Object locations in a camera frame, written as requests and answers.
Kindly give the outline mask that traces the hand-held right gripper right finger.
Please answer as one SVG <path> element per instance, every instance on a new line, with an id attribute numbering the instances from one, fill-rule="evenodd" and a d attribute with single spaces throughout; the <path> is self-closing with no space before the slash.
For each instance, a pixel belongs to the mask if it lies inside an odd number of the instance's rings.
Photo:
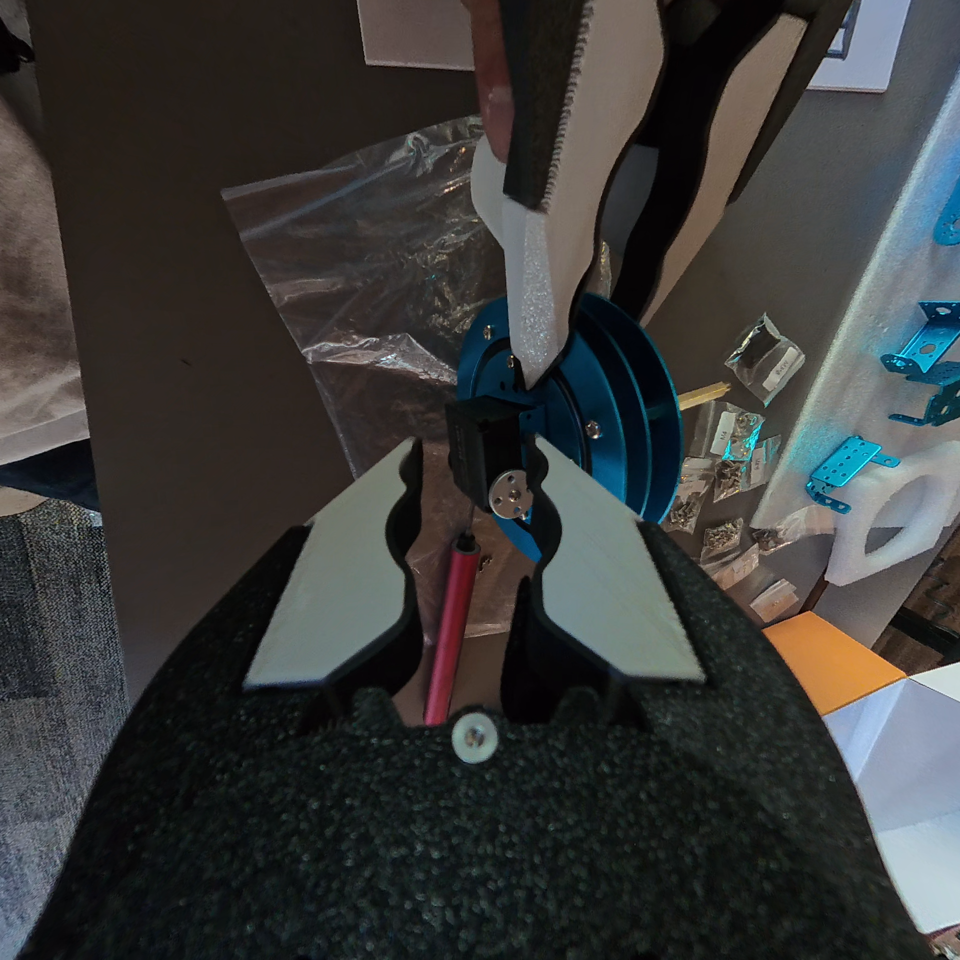
<path id="1" fill-rule="evenodd" d="M 547 625 L 620 678 L 704 684 L 641 518 L 543 437 L 530 442 L 527 474 Z"/>

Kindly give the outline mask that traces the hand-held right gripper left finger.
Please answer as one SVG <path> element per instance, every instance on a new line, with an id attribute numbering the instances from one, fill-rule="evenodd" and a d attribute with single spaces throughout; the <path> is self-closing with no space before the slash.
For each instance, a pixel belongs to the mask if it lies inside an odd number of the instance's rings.
<path id="1" fill-rule="evenodd" d="M 319 512 L 244 690 L 400 690 L 424 633 L 407 554 L 422 529 L 423 443 L 403 439 Z"/>

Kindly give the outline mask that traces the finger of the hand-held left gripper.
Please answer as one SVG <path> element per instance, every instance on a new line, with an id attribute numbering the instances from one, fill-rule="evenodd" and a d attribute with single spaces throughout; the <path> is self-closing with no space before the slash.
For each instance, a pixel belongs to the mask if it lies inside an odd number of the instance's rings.
<path id="1" fill-rule="evenodd" d="M 533 387 L 564 350 L 609 183 L 665 65 L 658 10 L 505 10 L 513 99 L 502 181 L 510 344 Z"/>
<path id="2" fill-rule="evenodd" d="M 641 319 L 652 318 L 722 219 L 807 29 L 802 18 L 776 19 L 731 72 L 709 127 L 700 183 Z"/>

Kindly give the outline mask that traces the blue robot arm turntable base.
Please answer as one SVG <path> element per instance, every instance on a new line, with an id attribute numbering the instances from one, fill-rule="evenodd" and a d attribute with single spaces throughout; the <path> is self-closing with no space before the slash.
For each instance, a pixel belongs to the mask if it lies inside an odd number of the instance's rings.
<path id="1" fill-rule="evenodd" d="M 529 437 L 545 438 L 643 521 L 664 521 L 684 461 L 678 395 L 654 342 L 609 299 L 583 295 L 558 364 L 533 387 L 512 350 L 506 298 L 485 306 L 464 335 L 452 402 L 482 396 L 541 407 L 544 426 Z M 517 549 L 540 558 L 531 517 L 495 519 Z"/>

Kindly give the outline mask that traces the black servo with silver horn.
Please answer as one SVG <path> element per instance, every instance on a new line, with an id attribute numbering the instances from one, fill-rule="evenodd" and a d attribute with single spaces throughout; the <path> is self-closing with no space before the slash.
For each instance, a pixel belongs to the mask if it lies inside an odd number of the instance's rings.
<path id="1" fill-rule="evenodd" d="M 459 491 L 485 514 L 527 524 L 533 508 L 527 439 L 543 430 L 543 408 L 478 395 L 448 403 L 445 416 L 448 462 Z"/>

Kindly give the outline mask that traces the dark grey desk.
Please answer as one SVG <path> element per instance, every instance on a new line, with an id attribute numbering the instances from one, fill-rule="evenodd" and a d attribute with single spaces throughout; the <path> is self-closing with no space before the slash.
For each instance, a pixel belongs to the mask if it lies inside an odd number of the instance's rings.
<path id="1" fill-rule="evenodd" d="M 473 114 L 462 71 L 366 65 L 355 2 L 28 2 L 130 698 L 350 481 L 221 189 Z M 883 94 L 805 93 L 649 324 L 678 390 L 767 313 L 788 434 L 954 80 L 958 2 L 911 2 Z"/>

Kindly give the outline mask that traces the person's left hand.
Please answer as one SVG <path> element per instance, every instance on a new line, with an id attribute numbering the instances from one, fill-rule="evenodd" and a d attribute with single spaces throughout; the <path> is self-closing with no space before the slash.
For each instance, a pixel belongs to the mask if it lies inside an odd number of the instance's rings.
<path id="1" fill-rule="evenodd" d="M 514 122 L 514 100 L 506 50 L 499 35 L 474 36 L 474 75 L 486 139 L 499 162 L 507 162 Z"/>

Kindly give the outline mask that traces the pink screwdriver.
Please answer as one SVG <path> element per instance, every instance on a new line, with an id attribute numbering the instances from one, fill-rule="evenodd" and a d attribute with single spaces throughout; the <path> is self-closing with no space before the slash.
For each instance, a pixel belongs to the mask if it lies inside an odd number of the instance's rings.
<path id="1" fill-rule="evenodd" d="M 464 530 L 454 541 L 449 555 L 436 649 L 424 703 L 423 722 L 428 727 L 445 723 L 450 715 L 480 558 L 480 546 L 473 531 Z"/>

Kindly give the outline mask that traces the white instruction sheet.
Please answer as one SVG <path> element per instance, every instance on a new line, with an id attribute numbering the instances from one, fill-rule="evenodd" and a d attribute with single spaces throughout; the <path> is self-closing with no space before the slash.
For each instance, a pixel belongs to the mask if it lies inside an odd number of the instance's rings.
<path id="1" fill-rule="evenodd" d="M 808 83 L 813 91 L 888 89 L 910 1 L 853 1 Z"/>
<path id="2" fill-rule="evenodd" d="M 367 66 L 474 71 L 460 1 L 357 1 L 356 10 Z"/>

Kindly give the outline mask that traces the orange cardboard box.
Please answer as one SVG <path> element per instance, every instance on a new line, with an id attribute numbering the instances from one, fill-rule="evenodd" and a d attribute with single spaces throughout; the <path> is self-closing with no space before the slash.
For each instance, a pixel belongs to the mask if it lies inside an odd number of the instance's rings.
<path id="1" fill-rule="evenodd" d="M 915 926 L 958 930 L 958 663 L 908 676 L 810 611 L 764 634 L 830 731 Z"/>

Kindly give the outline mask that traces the white foam sheet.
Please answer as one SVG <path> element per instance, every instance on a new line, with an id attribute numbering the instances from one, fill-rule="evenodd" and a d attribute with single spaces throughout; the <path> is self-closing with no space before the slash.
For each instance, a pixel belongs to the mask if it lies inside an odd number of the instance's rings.
<path id="1" fill-rule="evenodd" d="M 959 210 L 959 107 L 955 82 L 919 152 L 866 270 L 846 308 L 798 422 L 753 516 L 769 526 L 815 504 L 810 474 L 850 436 L 906 456 L 958 441 L 958 419 L 939 427 L 890 420 L 920 418 L 937 384 L 912 382 L 882 366 L 927 322 L 919 302 L 959 297 L 959 246 L 940 246 L 932 231 L 946 207 Z"/>

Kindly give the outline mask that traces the group of small screw bags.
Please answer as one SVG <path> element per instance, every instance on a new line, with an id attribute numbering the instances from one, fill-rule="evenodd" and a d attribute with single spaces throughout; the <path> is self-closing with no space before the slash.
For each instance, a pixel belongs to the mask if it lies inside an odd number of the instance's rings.
<path id="1" fill-rule="evenodd" d="M 726 371 L 765 409 L 804 365 L 806 355 L 783 336 L 764 314 L 739 338 L 724 361 Z M 689 454 L 680 467 L 678 487 L 661 526 L 667 533 L 698 537 L 698 566 L 725 593 L 744 584 L 769 579 L 764 558 L 800 540 L 833 533 L 826 508 L 815 504 L 789 512 L 769 526 L 754 526 L 745 518 L 748 494 L 764 492 L 781 459 L 782 437 L 762 438 L 766 415 L 723 399 L 730 384 L 721 382 L 692 391 L 699 414 Z M 712 505 L 726 512 L 701 523 Z M 762 623 L 787 614 L 800 602 L 797 587 L 774 578 L 748 601 Z"/>

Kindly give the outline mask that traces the large clear plastic bag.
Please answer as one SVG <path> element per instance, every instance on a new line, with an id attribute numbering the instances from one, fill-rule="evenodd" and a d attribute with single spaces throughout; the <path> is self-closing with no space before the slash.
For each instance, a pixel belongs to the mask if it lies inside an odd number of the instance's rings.
<path id="1" fill-rule="evenodd" d="M 408 554 L 426 642 L 436 642 L 450 547 L 472 523 L 482 553 L 466 636 L 509 630 L 532 562 L 455 485 L 445 407 L 462 342 L 505 295 L 501 247 L 475 212 L 468 115 L 222 198 L 304 357 L 355 478 L 401 440 L 423 444 L 422 522 Z"/>

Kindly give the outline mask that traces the person's dark trousers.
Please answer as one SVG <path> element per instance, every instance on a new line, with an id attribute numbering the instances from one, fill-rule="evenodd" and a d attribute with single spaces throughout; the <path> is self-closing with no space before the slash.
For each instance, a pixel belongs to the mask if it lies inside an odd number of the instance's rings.
<path id="1" fill-rule="evenodd" d="M 102 511 L 88 438 L 3 464 L 1 486 Z"/>

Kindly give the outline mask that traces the person's white shirt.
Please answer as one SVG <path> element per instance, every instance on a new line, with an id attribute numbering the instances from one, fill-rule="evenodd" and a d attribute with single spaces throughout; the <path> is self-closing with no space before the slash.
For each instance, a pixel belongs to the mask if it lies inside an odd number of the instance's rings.
<path id="1" fill-rule="evenodd" d="M 51 174 L 1 103 L 1 464 L 90 428 Z"/>

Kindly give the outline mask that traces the white foam cutout frame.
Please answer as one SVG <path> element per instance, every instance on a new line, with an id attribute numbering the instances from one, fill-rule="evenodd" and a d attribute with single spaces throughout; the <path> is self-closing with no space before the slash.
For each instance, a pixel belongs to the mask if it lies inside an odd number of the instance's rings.
<path id="1" fill-rule="evenodd" d="M 847 586 L 936 546 L 959 507 L 959 442 L 947 440 L 897 466 L 865 466 L 841 498 L 825 578 Z"/>

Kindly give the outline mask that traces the small blue metal bracket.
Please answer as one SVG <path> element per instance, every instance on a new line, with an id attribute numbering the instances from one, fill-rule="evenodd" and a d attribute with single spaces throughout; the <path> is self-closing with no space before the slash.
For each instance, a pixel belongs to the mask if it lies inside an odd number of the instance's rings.
<path id="1" fill-rule="evenodd" d="M 820 507 L 846 516 L 852 505 L 837 498 L 835 492 L 846 487 L 868 465 L 894 469 L 901 460 L 882 452 L 882 446 L 858 435 L 847 437 L 813 470 L 805 484 L 810 499 Z"/>
<path id="2" fill-rule="evenodd" d="M 959 379 L 943 381 L 927 402 L 923 416 L 889 414 L 892 422 L 916 427 L 945 426 L 959 419 Z"/>
<path id="3" fill-rule="evenodd" d="M 899 352 L 880 356 L 891 374 L 918 383 L 943 385 L 958 378 L 958 362 L 943 361 L 959 337 L 959 302 L 919 301 L 926 323 Z"/>

